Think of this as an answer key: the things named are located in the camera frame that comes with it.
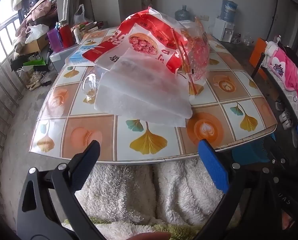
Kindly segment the person's left hand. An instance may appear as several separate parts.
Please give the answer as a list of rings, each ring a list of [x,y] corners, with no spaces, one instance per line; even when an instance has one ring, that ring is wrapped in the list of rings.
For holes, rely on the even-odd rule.
[[[132,236],[127,240],[169,240],[171,234],[168,232],[146,232]]]

